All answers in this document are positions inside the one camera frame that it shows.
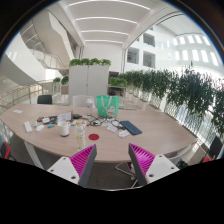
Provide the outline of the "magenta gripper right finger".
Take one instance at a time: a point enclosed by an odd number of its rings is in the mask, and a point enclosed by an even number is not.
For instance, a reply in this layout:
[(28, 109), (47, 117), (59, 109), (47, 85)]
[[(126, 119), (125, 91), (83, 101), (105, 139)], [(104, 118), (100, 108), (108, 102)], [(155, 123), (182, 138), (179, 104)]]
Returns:
[(128, 153), (140, 186), (178, 171), (178, 168), (163, 154), (154, 155), (134, 144), (129, 144)]

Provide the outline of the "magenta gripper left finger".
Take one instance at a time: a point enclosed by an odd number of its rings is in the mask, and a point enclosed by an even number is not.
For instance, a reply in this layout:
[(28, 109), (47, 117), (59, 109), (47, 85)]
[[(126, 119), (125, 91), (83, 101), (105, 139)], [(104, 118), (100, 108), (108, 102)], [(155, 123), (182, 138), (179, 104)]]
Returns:
[(93, 144), (71, 157), (61, 157), (48, 169), (48, 172), (86, 187), (96, 155), (97, 148)]

